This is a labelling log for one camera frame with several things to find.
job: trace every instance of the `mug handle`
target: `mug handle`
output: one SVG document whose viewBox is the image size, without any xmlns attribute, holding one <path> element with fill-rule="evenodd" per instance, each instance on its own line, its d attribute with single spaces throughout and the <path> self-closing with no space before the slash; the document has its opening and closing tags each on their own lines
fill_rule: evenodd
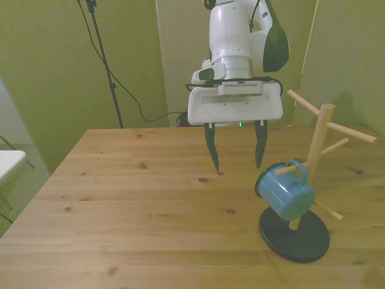
<svg viewBox="0 0 385 289">
<path fill-rule="evenodd" d="M 299 168 L 302 172 L 302 180 L 301 180 L 301 183 L 300 185 L 304 185 L 306 184 L 306 181 L 307 181 L 307 176 L 309 175 L 308 171 L 307 171 L 307 168 L 301 164 L 299 161 L 297 160 L 290 160 L 286 165 L 285 167 L 288 167 L 290 166 L 291 164 L 294 164 L 297 168 Z"/>
</svg>

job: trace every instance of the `cable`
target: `cable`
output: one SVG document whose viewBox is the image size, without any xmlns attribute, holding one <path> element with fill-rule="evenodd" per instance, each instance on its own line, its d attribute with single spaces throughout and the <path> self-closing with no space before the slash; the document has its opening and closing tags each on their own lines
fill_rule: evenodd
<svg viewBox="0 0 385 289">
<path fill-rule="evenodd" d="M 190 125 L 188 122 L 187 111 L 182 113 L 175 121 L 178 124 L 177 126 L 178 128 L 198 128 L 203 126 L 203 125 Z"/>
<path fill-rule="evenodd" d="M 253 11 L 253 15 L 251 17 L 251 22 L 250 22 L 250 33 L 252 32 L 253 28 L 254 28 L 254 16 L 255 16 L 255 12 L 257 11 L 257 8 L 258 8 L 258 5 L 259 5 L 259 2 L 260 0 L 257 1 L 257 4 L 255 5 L 255 8 L 254 8 L 254 11 Z"/>
<path fill-rule="evenodd" d="M 140 115 L 142 117 L 142 119 L 145 121 L 145 122 L 155 122 L 159 119 L 162 119 L 163 117 L 166 117 L 166 116 L 169 116 L 171 114 L 174 114 L 174 113 L 179 113 L 179 114 L 182 114 L 183 112 L 180 112 L 180 111 L 173 111 L 173 112 L 170 112 L 168 114 L 165 114 L 157 119 L 152 119 L 152 120 L 147 120 L 145 117 L 144 117 L 144 114 L 143 114 L 143 111 L 142 111 L 142 106 L 140 104 L 140 102 L 136 99 L 136 97 L 115 77 L 115 75 L 113 74 L 113 72 L 111 71 L 111 69 L 108 67 L 108 65 L 106 64 L 106 62 L 104 62 L 104 59 L 103 57 L 101 56 L 101 54 L 99 53 L 99 51 L 97 50 L 96 46 L 95 46 L 95 43 L 94 43 L 94 40 L 92 38 L 92 34 L 91 34 L 91 30 L 90 30 L 90 26 L 88 25 L 88 21 L 87 21 L 87 18 L 85 16 L 85 13 L 84 13 L 84 10 L 83 10 L 83 7 L 80 3 L 80 0 L 78 0 L 78 4 L 79 4 L 79 7 L 80 7 L 80 10 L 82 11 L 82 14 L 83 14 L 83 18 L 84 18 L 84 22 L 85 22 L 85 25 L 87 26 L 87 30 L 88 30 L 88 35 L 90 36 L 90 40 L 91 40 L 91 44 L 92 46 L 94 47 L 94 50 L 96 51 L 97 55 L 99 56 L 100 60 L 102 60 L 102 62 L 104 63 L 104 65 L 106 66 L 106 69 L 108 69 L 108 71 L 110 72 L 112 78 L 115 79 L 115 81 L 122 87 L 122 89 L 124 89 L 131 97 L 132 99 L 138 104 L 139 106 L 139 111 L 140 111 Z"/>
<path fill-rule="evenodd" d="M 212 84 L 193 84 L 193 83 L 188 83 L 185 85 L 185 87 L 187 88 L 187 90 L 189 92 L 192 92 L 192 89 L 190 88 L 190 86 L 193 86 L 193 87 L 213 87 Z"/>
<path fill-rule="evenodd" d="M 280 96 L 283 94 L 283 85 L 282 83 L 277 79 L 273 78 L 270 76 L 254 76 L 252 78 L 231 78 L 231 79 L 214 79 L 211 81 L 206 81 L 206 84 L 186 84 L 186 88 L 191 91 L 190 86 L 194 87 L 213 87 L 214 85 L 221 85 L 223 82 L 228 82 L 228 81 L 263 81 L 263 82 L 270 82 L 270 81 L 275 81 L 276 83 L 279 84 L 280 86 Z"/>
<path fill-rule="evenodd" d="M 5 220 L 7 220 L 8 223 L 13 224 L 13 221 L 11 219 L 9 219 L 7 216 L 5 216 L 3 213 L 0 213 L 0 216 L 3 217 Z"/>
</svg>

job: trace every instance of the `black pole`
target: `black pole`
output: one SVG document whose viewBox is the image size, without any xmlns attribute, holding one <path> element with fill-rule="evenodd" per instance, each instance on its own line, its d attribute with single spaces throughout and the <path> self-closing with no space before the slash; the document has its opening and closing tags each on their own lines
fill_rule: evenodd
<svg viewBox="0 0 385 289">
<path fill-rule="evenodd" d="M 89 10 L 91 17 L 92 17 L 92 21 L 94 22 L 95 32 L 97 35 L 97 39 L 99 41 L 99 46 L 100 46 L 100 51 L 102 53 L 103 62 L 104 62 L 104 65 L 106 67 L 107 77 L 108 77 L 108 81 L 109 81 L 109 88 L 111 89 L 112 98 L 114 99 L 115 109 L 116 109 L 116 113 L 118 115 L 120 128 L 125 128 L 123 125 L 122 116 L 120 114 L 118 100 L 116 98 L 116 93 L 115 93 L 116 85 L 112 82 L 112 79 L 111 79 L 111 74 L 109 72 L 106 55 L 105 55 L 104 49 L 103 49 L 102 39 L 100 38 L 100 32 L 99 32 L 99 29 L 98 29 L 97 23 L 96 23 L 95 9 L 94 9 L 94 7 L 96 6 L 96 1 L 95 0 L 86 0 L 86 2 L 87 2 L 88 10 Z"/>
</svg>

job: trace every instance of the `black round base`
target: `black round base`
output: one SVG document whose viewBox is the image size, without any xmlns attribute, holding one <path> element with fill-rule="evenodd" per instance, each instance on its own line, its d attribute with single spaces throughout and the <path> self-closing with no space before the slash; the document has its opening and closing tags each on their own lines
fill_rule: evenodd
<svg viewBox="0 0 385 289">
<path fill-rule="evenodd" d="M 259 231 L 265 243 L 276 254 L 298 263 L 311 263 L 324 256 L 330 245 L 330 235 L 324 222 L 313 212 L 302 216 L 297 231 L 289 228 L 272 208 L 267 208 L 259 220 Z"/>
</svg>

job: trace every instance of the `wooden peg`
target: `wooden peg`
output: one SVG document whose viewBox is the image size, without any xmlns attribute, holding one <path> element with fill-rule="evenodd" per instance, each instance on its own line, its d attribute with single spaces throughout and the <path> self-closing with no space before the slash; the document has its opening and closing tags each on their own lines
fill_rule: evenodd
<svg viewBox="0 0 385 289">
<path fill-rule="evenodd" d="M 344 138 L 343 140 L 340 140 L 339 142 L 329 146 L 328 148 L 324 149 L 322 152 L 321 152 L 321 156 L 325 155 L 325 154 L 328 154 L 329 152 L 333 152 L 335 151 L 337 148 L 340 148 L 341 146 L 347 144 L 349 142 L 349 139 L 348 138 Z"/>
<path fill-rule="evenodd" d="M 319 109 L 316 108 L 314 105 L 312 105 L 310 102 L 293 92 L 292 90 L 288 91 L 288 95 L 294 99 L 295 101 L 298 101 L 301 105 L 303 105 L 307 110 L 309 110 L 311 113 L 315 114 L 316 116 L 319 115 Z"/>
<path fill-rule="evenodd" d="M 304 165 L 305 167 L 309 168 L 310 167 L 310 163 L 307 161 L 305 163 L 302 163 L 302 165 Z M 297 167 L 296 166 L 289 166 L 289 167 L 284 167 L 282 169 L 277 169 L 275 171 L 276 175 L 279 176 L 279 175 L 283 175 L 285 173 L 291 173 L 291 172 L 294 172 L 295 169 Z"/>
<path fill-rule="evenodd" d="M 320 207 L 321 209 L 325 210 L 326 212 L 328 212 L 329 214 L 331 214 L 334 218 L 337 218 L 338 220 L 342 220 L 343 219 L 343 216 L 338 214 L 337 212 L 334 212 L 331 208 L 325 206 L 324 204 L 320 203 L 320 202 L 315 202 L 314 203 L 316 206 Z"/>
<path fill-rule="evenodd" d="M 355 131 L 354 129 L 347 128 L 346 126 L 338 125 L 337 123 L 329 122 L 326 125 L 328 128 L 342 132 L 343 134 L 350 135 L 351 137 L 355 137 L 359 140 L 366 141 L 367 143 L 374 144 L 378 140 L 378 138 L 373 137 L 369 134 L 364 134 L 363 132 Z"/>
</svg>

